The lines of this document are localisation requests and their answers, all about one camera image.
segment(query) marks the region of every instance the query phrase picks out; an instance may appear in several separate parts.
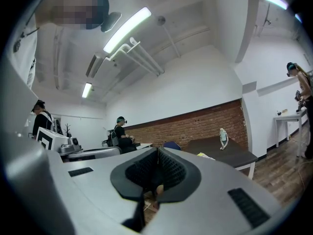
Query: person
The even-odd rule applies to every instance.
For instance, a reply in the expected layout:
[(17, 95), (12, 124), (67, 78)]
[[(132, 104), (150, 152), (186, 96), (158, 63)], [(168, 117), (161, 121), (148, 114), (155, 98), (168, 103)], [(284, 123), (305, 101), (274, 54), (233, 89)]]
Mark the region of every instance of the person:
[(303, 99), (310, 124), (310, 143), (305, 152), (301, 154), (303, 158), (313, 158), (313, 97), (311, 92), (311, 84), (308, 74), (296, 63), (287, 63), (287, 76), (297, 76), (302, 92), (298, 95), (297, 100)]
[(5, 62), (31, 89), (34, 77), (37, 30), (48, 23), (73, 29), (109, 31), (121, 13), (109, 14), (108, 0), (36, 0), (19, 21), (6, 47)]
[(38, 100), (32, 112), (36, 114), (34, 127), (33, 127), (34, 139), (37, 138), (39, 127), (42, 127), (47, 130), (53, 130), (54, 119), (53, 119), (53, 116), (45, 109), (45, 102)]
[(136, 151), (137, 148), (134, 145), (134, 138), (129, 138), (125, 134), (125, 130), (123, 125), (127, 123), (124, 117), (118, 117), (116, 120), (116, 126), (114, 128), (114, 132), (118, 138), (118, 146), (122, 149), (122, 153), (128, 153), (131, 151)]

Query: white wall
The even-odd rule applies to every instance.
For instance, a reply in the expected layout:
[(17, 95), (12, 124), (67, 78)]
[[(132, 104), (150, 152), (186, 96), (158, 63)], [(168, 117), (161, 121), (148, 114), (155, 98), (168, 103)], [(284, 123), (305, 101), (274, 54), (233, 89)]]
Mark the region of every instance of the white wall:
[(230, 62), (237, 60), (240, 50), (239, 58), (244, 55), (254, 27), (257, 3), (258, 0), (203, 0), (203, 17), (212, 30), (214, 46)]
[(310, 70), (303, 56), (304, 50), (291, 39), (274, 36), (261, 36), (251, 39), (244, 62), (257, 77), (257, 90), (288, 80), (288, 62), (298, 63)]
[[(267, 148), (276, 143), (273, 121), (276, 111), (288, 109), (289, 112), (295, 112), (298, 107), (294, 97), (295, 92), (300, 90), (299, 84), (296, 78), (286, 76), (286, 64), (296, 62), (304, 70), (311, 70), (303, 53), (304, 50), (296, 41), (280, 37), (261, 36), (251, 39), (243, 59), (243, 63), (248, 66), (257, 81), (258, 93), (255, 96), (259, 97), (263, 121), (262, 123), (255, 123), (258, 125), (255, 128), (262, 129), (266, 133)], [(290, 122), (289, 134), (297, 128), (297, 122)], [(285, 129), (280, 126), (279, 141), (285, 137)]]
[(56, 89), (40, 87), (37, 83), (32, 90), (45, 102), (45, 107), (54, 117), (61, 118), (61, 127), (65, 135), (65, 125), (69, 124), (70, 133), (76, 137), (84, 149), (101, 147), (107, 139), (105, 129), (105, 107), (82, 98), (69, 96)]
[(165, 65), (158, 78), (145, 76), (107, 104), (107, 129), (123, 116), (128, 125), (168, 118), (242, 97), (242, 84), (225, 58), (205, 46)]
[(256, 90), (244, 93), (242, 100), (243, 112), (246, 120), (249, 151), (255, 156), (266, 154), (267, 144), (264, 125), (264, 112)]

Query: chair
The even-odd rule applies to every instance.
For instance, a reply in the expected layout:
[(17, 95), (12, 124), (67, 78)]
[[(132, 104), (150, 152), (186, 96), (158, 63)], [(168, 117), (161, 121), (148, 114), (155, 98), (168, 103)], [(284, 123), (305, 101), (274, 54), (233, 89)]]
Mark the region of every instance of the chair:
[(164, 143), (163, 147), (181, 151), (181, 147), (178, 144), (176, 144), (174, 141), (169, 141), (169, 142)]

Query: cable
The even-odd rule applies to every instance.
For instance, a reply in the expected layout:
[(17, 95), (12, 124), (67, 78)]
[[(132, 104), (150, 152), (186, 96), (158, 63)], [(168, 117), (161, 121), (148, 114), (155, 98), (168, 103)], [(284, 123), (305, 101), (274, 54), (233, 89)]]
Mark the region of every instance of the cable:
[(302, 165), (308, 164), (308, 163), (313, 163), (313, 161), (304, 162), (304, 163), (300, 164), (299, 167), (298, 167), (298, 174), (299, 174), (299, 177), (300, 177), (301, 182), (302, 182), (303, 191), (305, 191), (305, 185), (304, 185), (303, 179), (302, 179), (301, 174), (300, 174), (300, 167), (301, 167)]
[(296, 142), (298, 142), (298, 143), (305, 144), (306, 146), (308, 146), (308, 145), (309, 145), (309, 144), (307, 144), (307, 143), (303, 143), (303, 142), (300, 142), (300, 141), (298, 141), (298, 140), (292, 139), (290, 136), (289, 136), (289, 139), (291, 139), (291, 140), (293, 140), (293, 141), (296, 141)]
[(151, 205), (151, 203), (149, 203), (149, 205), (148, 205), (145, 209), (143, 209), (143, 211), (147, 210), (147, 208), (148, 208), (150, 205)]

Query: red brick wall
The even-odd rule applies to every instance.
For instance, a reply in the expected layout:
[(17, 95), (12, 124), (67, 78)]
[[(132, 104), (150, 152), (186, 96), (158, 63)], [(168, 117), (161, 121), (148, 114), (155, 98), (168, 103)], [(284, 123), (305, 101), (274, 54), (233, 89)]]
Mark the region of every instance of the red brick wall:
[(162, 146), (175, 141), (185, 150), (190, 140), (218, 136), (224, 128), (228, 136), (248, 149), (246, 125), (240, 100), (160, 119), (144, 124), (125, 127), (126, 134), (134, 135), (135, 142)]

